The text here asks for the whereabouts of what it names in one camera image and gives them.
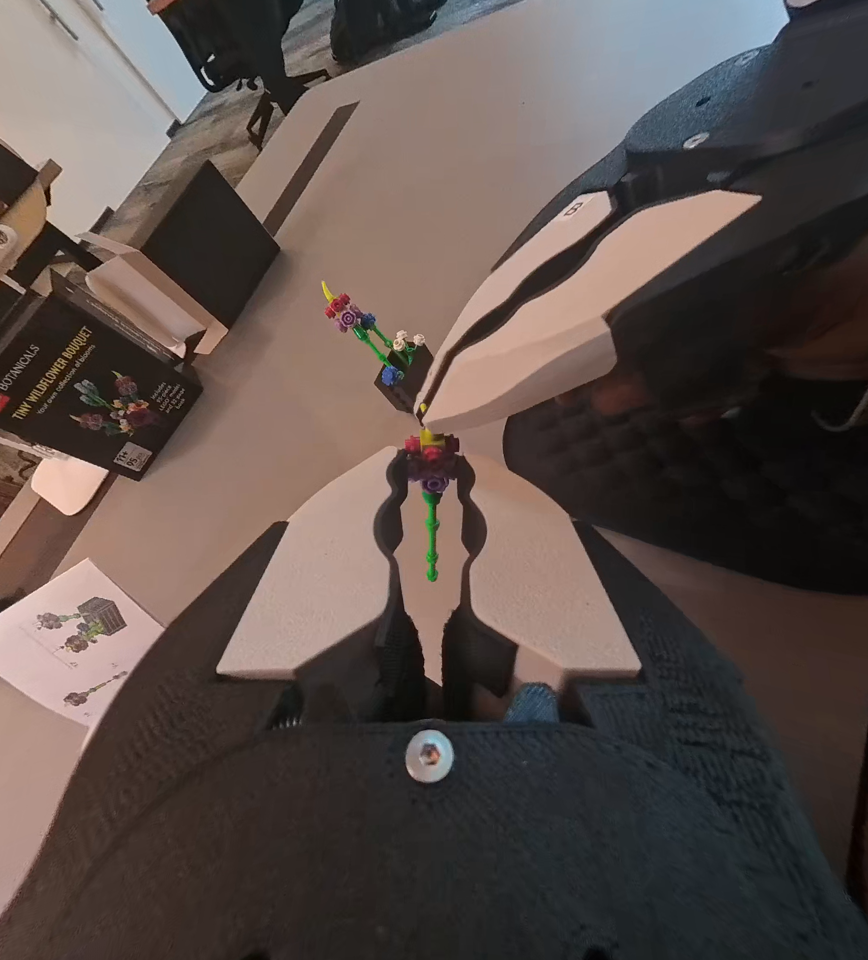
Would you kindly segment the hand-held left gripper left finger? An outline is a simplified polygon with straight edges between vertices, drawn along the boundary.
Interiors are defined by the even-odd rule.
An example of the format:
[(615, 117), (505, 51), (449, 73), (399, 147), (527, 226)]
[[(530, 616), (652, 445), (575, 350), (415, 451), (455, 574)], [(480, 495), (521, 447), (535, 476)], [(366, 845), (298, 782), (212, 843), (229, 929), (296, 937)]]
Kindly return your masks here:
[(400, 586), (404, 451), (386, 446), (289, 518), (218, 664), (221, 676), (300, 676), (380, 625)]

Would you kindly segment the black backpack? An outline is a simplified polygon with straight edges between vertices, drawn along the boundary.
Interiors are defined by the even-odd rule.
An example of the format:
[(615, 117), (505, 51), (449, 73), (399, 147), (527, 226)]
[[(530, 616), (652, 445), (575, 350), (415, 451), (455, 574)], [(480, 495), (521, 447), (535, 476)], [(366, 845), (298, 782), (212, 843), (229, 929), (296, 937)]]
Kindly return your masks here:
[(356, 66), (371, 52), (411, 38), (436, 20), (444, 1), (335, 1), (330, 49), (341, 66)]

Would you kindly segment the black flower-print carton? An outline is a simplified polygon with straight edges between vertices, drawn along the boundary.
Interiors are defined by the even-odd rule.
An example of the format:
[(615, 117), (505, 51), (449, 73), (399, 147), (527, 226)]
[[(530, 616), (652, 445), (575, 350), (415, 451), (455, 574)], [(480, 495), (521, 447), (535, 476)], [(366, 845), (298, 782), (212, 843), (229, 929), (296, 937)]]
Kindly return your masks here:
[(0, 433), (139, 481), (203, 387), (88, 292), (99, 265), (48, 225), (0, 279)]

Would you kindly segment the toy flowers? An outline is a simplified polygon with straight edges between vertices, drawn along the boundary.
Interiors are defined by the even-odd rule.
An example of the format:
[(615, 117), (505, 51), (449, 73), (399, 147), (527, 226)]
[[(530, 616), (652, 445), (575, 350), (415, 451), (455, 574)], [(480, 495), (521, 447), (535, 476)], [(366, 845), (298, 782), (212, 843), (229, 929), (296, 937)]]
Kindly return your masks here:
[(375, 387), (392, 406), (413, 414), (419, 390), (433, 364), (433, 354), (421, 333), (398, 330), (389, 336), (380, 330), (374, 314), (362, 310), (348, 294), (334, 295), (325, 282), (324, 315), (336, 330), (366, 346), (379, 363)]

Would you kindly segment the black office chair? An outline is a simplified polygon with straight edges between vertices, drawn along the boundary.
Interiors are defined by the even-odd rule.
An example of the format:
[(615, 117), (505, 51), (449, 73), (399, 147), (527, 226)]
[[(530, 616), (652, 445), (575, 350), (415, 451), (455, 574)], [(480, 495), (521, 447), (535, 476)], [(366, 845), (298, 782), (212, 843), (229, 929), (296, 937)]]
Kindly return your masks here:
[(246, 127), (262, 150), (275, 107), (288, 114), (308, 86), (327, 81), (321, 68), (290, 76), (282, 40), (302, 3), (278, 1), (150, 1), (201, 85), (210, 93), (235, 86), (261, 90)]

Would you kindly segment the black quilted seat cushion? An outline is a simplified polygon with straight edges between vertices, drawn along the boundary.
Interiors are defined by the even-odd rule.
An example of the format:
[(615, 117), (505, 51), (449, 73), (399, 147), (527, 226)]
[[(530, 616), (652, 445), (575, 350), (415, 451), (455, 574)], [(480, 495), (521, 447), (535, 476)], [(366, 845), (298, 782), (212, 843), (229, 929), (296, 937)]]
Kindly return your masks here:
[(794, 589), (868, 595), (868, 426), (547, 402), (507, 420), (503, 450), (577, 521)]

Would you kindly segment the white rounded object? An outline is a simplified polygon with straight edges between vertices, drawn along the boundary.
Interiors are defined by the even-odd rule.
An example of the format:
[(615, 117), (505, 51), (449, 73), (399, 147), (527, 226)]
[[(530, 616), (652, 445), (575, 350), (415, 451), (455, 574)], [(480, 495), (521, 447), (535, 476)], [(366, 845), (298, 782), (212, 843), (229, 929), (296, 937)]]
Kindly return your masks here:
[(92, 500), (109, 470), (73, 457), (48, 457), (31, 477), (32, 491), (67, 517), (82, 511)]

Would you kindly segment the printed instruction sheet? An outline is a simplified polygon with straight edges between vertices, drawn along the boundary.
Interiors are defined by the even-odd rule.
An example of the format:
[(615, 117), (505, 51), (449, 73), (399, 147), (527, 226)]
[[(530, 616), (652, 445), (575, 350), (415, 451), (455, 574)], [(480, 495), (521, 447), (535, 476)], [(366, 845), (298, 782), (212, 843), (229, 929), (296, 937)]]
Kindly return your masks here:
[(93, 730), (163, 631), (87, 558), (0, 611), (0, 678)]

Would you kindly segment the black box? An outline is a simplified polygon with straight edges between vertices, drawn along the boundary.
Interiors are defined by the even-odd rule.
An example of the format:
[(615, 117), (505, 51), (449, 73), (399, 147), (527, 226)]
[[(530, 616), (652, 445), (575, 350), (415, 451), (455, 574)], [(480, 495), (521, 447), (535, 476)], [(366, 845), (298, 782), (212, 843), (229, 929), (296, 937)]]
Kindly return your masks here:
[(231, 330), (280, 247), (210, 160), (172, 181), (130, 245)]

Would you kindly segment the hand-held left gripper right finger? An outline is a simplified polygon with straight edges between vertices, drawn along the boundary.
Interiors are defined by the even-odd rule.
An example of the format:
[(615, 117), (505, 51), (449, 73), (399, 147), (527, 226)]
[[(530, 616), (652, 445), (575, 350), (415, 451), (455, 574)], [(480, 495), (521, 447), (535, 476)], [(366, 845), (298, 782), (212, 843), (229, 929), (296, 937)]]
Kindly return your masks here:
[(467, 462), (464, 519), (485, 527), (468, 547), (467, 598), (501, 641), (500, 681), (636, 678), (640, 658), (568, 513), (499, 462)]

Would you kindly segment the person's right hand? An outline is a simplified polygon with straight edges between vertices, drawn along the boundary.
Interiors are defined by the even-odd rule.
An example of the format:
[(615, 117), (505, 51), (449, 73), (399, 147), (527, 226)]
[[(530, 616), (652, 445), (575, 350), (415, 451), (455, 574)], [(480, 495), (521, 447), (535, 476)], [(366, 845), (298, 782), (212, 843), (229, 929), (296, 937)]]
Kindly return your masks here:
[(846, 388), (845, 399), (817, 401), (825, 429), (868, 426), (868, 232), (832, 264), (777, 282), (754, 317), (767, 325), (727, 385), (688, 387), (682, 400), (661, 400), (643, 373), (617, 366), (584, 388), (590, 405), (606, 416), (651, 406), (679, 417), (714, 416), (751, 402), (778, 376), (810, 388)]

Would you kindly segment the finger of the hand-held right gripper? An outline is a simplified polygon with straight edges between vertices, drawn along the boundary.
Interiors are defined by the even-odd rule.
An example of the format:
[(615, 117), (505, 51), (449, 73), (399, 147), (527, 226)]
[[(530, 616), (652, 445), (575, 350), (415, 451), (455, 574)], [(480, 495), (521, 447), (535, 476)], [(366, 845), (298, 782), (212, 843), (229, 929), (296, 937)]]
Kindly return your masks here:
[(450, 331), (418, 399), (421, 422), (437, 433), (456, 434), (504, 419), (610, 372), (617, 357), (608, 313), (760, 201), (756, 194), (705, 191), (648, 206), (609, 228), (594, 255), (606, 282), (607, 307), (606, 329), (597, 340), (582, 342), (577, 329), (573, 337), (553, 338), (535, 347), (487, 350), (477, 344), (449, 368), (439, 369), (438, 355)]
[(594, 261), (607, 239), (611, 201), (604, 191), (570, 201), (478, 289), (438, 355), (446, 370), (480, 345), (534, 348), (553, 338), (602, 337), (606, 282)]

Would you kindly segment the toy brick flower stem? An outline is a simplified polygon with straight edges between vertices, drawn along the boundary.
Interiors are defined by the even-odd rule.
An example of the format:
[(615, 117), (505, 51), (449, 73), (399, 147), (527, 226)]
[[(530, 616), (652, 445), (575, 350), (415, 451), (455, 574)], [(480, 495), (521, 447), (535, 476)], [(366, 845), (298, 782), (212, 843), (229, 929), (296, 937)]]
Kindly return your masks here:
[(408, 483), (419, 490), (426, 509), (426, 579), (433, 583), (439, 578), (439, 506), (458, 476), (462, 459), (460, 441), (454, 435), (437, 433), (421, 425), (416, 435), (405, 440), (403, 451)]

